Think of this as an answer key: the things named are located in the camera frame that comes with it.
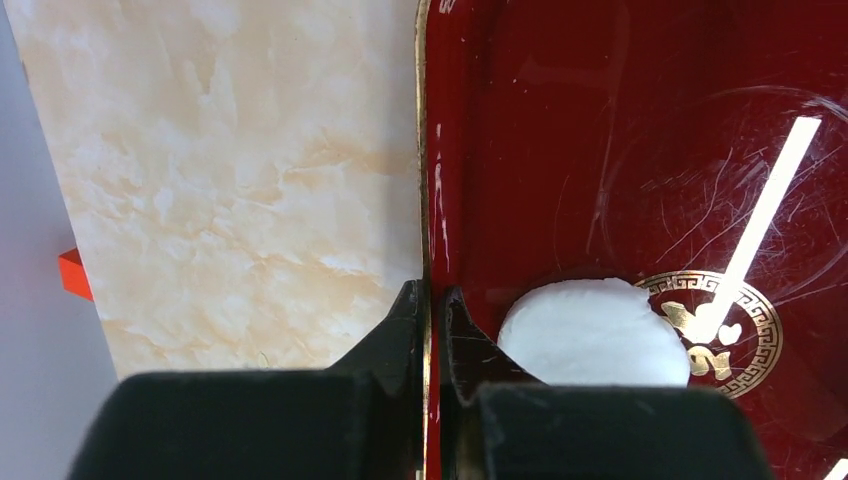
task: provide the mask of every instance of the orange block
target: orange block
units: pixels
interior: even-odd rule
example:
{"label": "orange block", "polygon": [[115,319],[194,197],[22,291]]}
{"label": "orange block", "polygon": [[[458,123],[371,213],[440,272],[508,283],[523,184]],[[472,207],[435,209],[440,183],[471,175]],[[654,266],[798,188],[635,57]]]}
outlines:
{"label": "orange block", "polygon": [[88,286],[88,277],[82,266],[82,258],[76,248],[59,255],[59,274],[62,276],[62,285],[65,290],[79,295],[90,301],[94,301],[91,295],[91,287]]}

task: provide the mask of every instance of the gold circular emblem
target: gold circular emblem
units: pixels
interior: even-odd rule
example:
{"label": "gold circular emblem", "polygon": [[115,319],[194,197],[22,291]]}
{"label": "gold circular emblem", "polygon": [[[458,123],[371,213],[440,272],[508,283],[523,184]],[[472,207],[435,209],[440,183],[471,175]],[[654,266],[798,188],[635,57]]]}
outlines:
{"label": "gold circular emblem", "polygon": [[698,314],[706,310],[703,307],[710,304],[723,277],[684,270],[654,275],[636,286],[648,290],[652,307],[680,333],[689,353],[692,383],[712,385],[736,398],[753,390],[774,369],[783,347],[783,328],[772,304],[743,283],[718,333],[709,342],[699,338]]}

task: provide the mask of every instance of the white sponge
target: white sponge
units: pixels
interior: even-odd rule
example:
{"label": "white sponge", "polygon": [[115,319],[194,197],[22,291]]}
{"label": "white sponge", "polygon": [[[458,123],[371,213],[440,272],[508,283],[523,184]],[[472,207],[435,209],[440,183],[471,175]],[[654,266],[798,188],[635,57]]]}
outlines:
{"label": "white sponge", "polygon": [[617,278],[537,288],[512,306],[498,346],[550,385],[685,387],[689,356],[648,292]]}

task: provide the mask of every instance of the beige marble tabletop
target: beige marble tabletop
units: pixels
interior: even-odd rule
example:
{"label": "beige marble tabletop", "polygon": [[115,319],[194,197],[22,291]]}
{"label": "beige marble tabletop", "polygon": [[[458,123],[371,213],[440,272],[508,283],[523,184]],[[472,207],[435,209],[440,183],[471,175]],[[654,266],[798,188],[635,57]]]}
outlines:
{"label": "beige marble tabletop", "polygon": [[416,0],[5,0],[120,376],[326,366],[421,275]]}

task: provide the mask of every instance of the scratched surface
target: scratched surface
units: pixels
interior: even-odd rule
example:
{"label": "scratched surface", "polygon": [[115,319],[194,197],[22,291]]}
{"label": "scratched surface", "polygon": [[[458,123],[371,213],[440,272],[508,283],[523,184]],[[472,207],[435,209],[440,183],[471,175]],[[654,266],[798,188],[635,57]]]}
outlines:
{"label": "scratched surface", "polygon": [[[552,280],[724,272],[793,122],[822,120],[745,277],[774,307],[783,343],[738,402],[778,477],[822,478],[848,457],[848,2],[504,0],[434,12],[434,285],[460,284],[493,338],[516,298]],[[751,358],[748,345],[733,358]]]}

